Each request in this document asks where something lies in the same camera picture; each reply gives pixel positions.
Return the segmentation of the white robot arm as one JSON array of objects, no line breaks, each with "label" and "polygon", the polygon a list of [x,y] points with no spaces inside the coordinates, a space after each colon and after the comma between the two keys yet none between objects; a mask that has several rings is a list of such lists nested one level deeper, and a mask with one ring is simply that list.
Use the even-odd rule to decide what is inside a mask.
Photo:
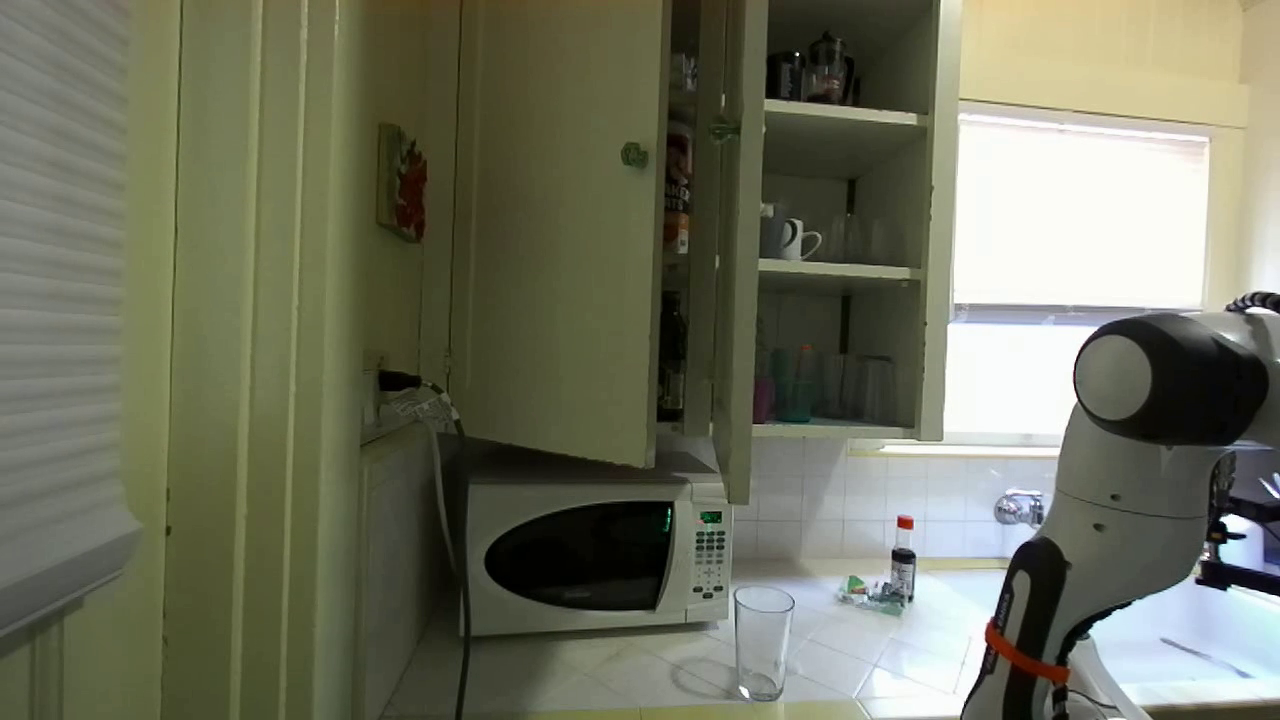
[{"label": "white robot arm", "polygon": [[1070,362],[1070,395],[1050,508],[1009,559],[961,720],[1070,720],[1077,646],[1191,576],[1215,465],[1280,429],[1274,298],[1106,321]]}]

